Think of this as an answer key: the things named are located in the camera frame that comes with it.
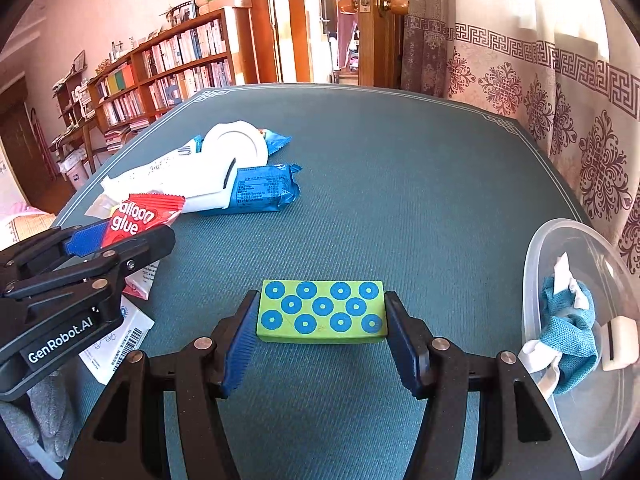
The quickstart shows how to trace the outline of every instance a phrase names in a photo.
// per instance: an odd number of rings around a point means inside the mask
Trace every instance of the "wooden door frame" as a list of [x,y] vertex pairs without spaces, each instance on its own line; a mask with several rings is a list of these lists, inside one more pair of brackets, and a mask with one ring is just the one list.
[[399,88],[402,55],[402,16],[378,10],[377,0],[370,0],[370,12],[363,12],[359,2],[358,84]]

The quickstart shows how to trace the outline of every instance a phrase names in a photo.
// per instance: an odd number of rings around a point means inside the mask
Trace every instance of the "blue cloth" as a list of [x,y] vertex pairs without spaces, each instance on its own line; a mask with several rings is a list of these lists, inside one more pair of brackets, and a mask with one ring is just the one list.
[[[580,290],[589,300],[589,309],[574,307],[575,294],[570,290],[562,290],[554,295],[554,279],[546,277],[540,292],[543,302],[542,323],[544,328],[540,341],[562,352],[558,364],[560,380],[554,395],[562,395],[570,391],[589,375],[598,362],[596,341],[591,328],[596,321],[591,291],[583,282],[578,282]],[[570,309],[566,316],[556,314]]]

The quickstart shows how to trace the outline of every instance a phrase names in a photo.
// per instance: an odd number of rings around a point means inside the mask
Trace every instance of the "green sponge block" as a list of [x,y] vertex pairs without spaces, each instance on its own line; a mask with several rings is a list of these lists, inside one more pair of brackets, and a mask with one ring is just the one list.
[[382,341],[382,282],[264,280],[256,333],[263,341],[278,343]]

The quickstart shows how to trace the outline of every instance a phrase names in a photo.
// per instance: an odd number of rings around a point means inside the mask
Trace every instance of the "blue gripper pad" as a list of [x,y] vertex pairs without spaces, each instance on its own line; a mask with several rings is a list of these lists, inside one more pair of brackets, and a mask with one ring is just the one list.
[[220,385],[226,397],[242,382],[244,371],[247,369],[249,362],[251,362],[251,357],[254,354],[255,344],[257,342],[255,324],[258,319],[259,305],[260,294],[256,294],[249,310],[245,313],[244,319],[234,334],[233,341],[231,345],[229,345],[229,350],[226,351],[225,378]]
[[386,342],[396,364],[402,386],[418,397],[424,381],[422,374],[429,367],[427,340],[433,338],[425,322],[409,316],[394,292],[385,297]]
[[99,250],[110,220],[110,218],[107,218],[102,222],[96,222],[76,231],[69,241],[65,242],[66,254],[70,256],[87,256]]

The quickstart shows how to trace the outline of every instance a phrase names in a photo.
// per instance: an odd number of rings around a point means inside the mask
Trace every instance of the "blue circle marker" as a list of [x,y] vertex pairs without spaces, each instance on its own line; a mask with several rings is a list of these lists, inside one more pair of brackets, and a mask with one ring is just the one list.
[[365,300],[373,300],[379,293],[378,286],[372,282],[361,283],[358,292]]
[[351,328],[351,317],[344,312],[336,312],[331,316],[329,326],[336,332],[347,332]]
[[367,311],[367,303],[362,298],[354,296],[347,300],[346,309],[351,316],[362,316]]
[[311,334],[316,329],[316,318],[311,314],[300,314],[293,322],[295,329],[301,334]]
[[296,287],[296,294],[303,300],[310,300],[316,295],[318,288],[313,282],[300,282]]
[[328,316],[334,310],[334,302],[329,298],[320,296],[319,298],[314,299],[311,308],[314,310],[314,313],[318,314],[318,316]]
[[282,314],[277,310],[267,310],[260,318],[260,323],[267,330],[276,330],[282,325]]
[[360,325],[365,332],[375,334],[382,328],[382,320],[375,314],[367,314],[362,318],[362,323]]
[[280,302],[280,308],[286,314],[295,314],[302,308],[302,300],[297,296],[285,296]]
[[264,293],[270,300],[279,300],[282,296],[284,296],[284,283],[269,282],[264,288]]
[[335,282],[331,286],[331,295],[336,300],[346,300],[351,295],[351,287],[345,282]]

